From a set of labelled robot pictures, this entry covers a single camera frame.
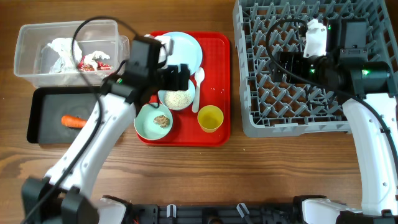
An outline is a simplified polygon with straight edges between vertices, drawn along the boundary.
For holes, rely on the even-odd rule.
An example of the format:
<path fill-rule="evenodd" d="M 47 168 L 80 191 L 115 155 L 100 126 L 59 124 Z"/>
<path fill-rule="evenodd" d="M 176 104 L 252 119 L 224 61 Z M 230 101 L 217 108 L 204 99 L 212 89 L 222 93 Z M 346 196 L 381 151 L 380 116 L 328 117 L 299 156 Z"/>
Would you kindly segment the white rice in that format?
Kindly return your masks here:
<path fill-rule="evenodd" d="M 182 110 L 190 105 L 193 98 L 188 91 L 166 91 L 164 101 L 171 110 Z"/>

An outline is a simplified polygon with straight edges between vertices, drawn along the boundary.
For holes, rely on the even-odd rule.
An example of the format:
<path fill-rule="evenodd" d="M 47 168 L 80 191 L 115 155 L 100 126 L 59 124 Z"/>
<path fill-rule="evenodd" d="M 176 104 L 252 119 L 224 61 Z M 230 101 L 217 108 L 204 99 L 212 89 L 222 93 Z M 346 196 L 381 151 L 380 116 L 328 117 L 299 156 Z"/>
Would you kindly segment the light blue bowl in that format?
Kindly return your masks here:
<path fill-rule="evenodd" d="M 194 97 L 195 97 L 195 86 L 194 86 L 194 84 L 193 84 L 193 82 L 191 81 L 191 80 L 189 80 L 188 81 L 188 90 L 178 90 L 178 91 L 188 91 L 190 94 L 191 94 L 191 96 L 192 96 L 192 98 L 194 99 Z M 166 92 L 166 90 L 160 90 L 159 92 L 158 92 L 158 97 L 159 97 L 159 100 L 160 100 L 160 102 L 163 104 L 163 105 L 165 105 L 165 101 L 164 101 L 164 96 L 165 96 L 165 92 Z"/>

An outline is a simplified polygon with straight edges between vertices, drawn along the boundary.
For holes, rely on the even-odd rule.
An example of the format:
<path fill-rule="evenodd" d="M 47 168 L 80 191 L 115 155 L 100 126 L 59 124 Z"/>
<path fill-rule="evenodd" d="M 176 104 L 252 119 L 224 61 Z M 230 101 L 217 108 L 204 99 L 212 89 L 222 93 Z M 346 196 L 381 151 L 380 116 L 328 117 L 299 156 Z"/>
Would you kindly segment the brown food scrap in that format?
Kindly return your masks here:
<path fill-rule="evenodd" d="M 166 115 L 163 114 L 156 116 L 154 118 L 154 123 L 159 125 L 161 128 L 167 128 L 171 124 L 171 121 L 168 117 L 166 117 Z"/>

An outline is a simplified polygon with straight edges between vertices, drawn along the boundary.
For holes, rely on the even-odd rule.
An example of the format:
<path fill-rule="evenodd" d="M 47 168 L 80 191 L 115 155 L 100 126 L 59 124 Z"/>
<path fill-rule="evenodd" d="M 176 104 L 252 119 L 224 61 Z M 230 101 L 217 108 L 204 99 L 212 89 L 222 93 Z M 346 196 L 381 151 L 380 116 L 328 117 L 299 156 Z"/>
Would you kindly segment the mint green bowl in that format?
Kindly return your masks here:
<path fill-rule="evenodd" d="M 159 115 L 166 115 L 171 121 L 167 128 L 161 128 L 154 123 L 154 118 Z M 134 120 L 136 133 L 150 141 L 159 140 L 168 135 L 173 126 L 171 111 L 163 104 L 151 103 L 143 106 Z"/>

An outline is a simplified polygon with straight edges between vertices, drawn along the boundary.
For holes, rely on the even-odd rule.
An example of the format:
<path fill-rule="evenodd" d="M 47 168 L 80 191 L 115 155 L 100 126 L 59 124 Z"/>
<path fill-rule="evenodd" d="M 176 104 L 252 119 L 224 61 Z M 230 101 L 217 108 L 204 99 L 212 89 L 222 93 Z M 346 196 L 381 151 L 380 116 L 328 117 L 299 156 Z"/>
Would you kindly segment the yellow plastic cup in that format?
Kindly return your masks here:
<path fill-rule="evenodd" d="M 197 120 L 204 132 L 213 133 L 223 124 L 224 114 L 217 106 L 207 105 L 199 110 Z"/>

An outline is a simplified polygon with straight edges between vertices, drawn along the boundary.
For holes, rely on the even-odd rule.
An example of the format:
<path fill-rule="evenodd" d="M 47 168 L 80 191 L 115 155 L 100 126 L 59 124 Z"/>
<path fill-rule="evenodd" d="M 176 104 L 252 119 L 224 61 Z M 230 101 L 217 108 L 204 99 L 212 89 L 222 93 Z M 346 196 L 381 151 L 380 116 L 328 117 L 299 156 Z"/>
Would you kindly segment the red snack wrapper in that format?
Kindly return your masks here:
<path fill-rule="evenodd" d="M 89 58 L 88 55 L 85 55 L 78 64 L 78 69 L 82 72 L 94 72 L 98 70 L 110 70 L 112 66 L 103 62 L 97 62 Z"/>

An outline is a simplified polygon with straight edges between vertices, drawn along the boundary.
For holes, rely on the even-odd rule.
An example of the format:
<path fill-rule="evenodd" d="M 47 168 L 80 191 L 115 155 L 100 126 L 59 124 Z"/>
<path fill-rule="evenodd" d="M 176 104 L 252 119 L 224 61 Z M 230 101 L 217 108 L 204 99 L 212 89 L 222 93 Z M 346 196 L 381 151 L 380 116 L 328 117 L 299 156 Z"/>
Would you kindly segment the small twisted white napkin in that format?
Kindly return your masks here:
<path fill-rule="evenodd" d="M 102 51 L 94 51 L 91 54 L 88 54 L 89 58 L 96 60 L 97 62 L 103 62 L 103 60 L 109 60 L 110 56 Z"/>

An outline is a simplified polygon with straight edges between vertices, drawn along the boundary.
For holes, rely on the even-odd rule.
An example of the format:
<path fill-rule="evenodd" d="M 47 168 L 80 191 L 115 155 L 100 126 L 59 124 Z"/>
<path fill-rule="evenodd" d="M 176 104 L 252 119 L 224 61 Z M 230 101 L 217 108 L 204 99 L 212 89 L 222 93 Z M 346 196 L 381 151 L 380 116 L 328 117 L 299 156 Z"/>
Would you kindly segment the large white napkin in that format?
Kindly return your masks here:
<path fill-rule="evenodd" d="M 52 50 L 58 53 L 59 58 L 50 68 L 50 73 L 71 73 L 76 72 L 76 63 L 82 59 L 82 50 L 77 41 L 73 43 L 72 38 L 57 38 L 47 44 Z"/>

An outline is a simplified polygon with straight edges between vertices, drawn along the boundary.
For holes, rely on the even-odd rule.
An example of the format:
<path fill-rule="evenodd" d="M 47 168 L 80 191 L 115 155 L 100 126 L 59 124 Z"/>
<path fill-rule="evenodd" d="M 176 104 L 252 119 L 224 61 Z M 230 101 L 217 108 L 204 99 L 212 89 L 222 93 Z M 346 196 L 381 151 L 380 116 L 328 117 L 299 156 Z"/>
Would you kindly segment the orange carrot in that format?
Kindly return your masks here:
<path fill-rule="evenodd" d="M 69 114 L 62 116 L 61 119 L 61 123 L 68 128 L 82 129 L 85 126 L 86 122 L 87 120 Z"/>

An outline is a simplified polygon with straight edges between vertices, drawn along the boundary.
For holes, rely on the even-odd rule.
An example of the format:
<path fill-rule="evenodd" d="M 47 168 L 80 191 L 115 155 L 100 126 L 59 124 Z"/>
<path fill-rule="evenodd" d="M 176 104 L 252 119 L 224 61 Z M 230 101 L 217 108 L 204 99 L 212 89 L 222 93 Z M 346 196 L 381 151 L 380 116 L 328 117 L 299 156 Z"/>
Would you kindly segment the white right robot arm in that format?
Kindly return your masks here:
<path fill-rule="evenodd" d="M 271 57 L 276 80 L 305 83 L 338 96 L 354 137 L 361 174 L 360 209 L 322 196 L 295 199 L 303 223 L 397 222 L 397 76 L 388 63 L 368 60 L 367 22 L 297 19 L 302 53 Z"/>

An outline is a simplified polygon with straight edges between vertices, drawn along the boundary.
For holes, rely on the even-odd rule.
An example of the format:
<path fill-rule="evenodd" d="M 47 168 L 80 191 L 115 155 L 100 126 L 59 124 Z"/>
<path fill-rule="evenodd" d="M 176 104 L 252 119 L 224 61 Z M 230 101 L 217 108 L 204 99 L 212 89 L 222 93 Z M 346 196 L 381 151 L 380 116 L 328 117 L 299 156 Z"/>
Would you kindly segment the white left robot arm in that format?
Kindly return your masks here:
<path fill-rule="evenodd" d="M 174 42 L 136 35 L 130 56 L 92 88 L 96 105 L 64 156 L 44 178 L 22 186 L 25 223 L 132 223 L 132 205 L 115 197 L 90 200 L 97 176 L 122 133 L 160 90 L 186 90 L 187 65 L 169 65 Z"/>

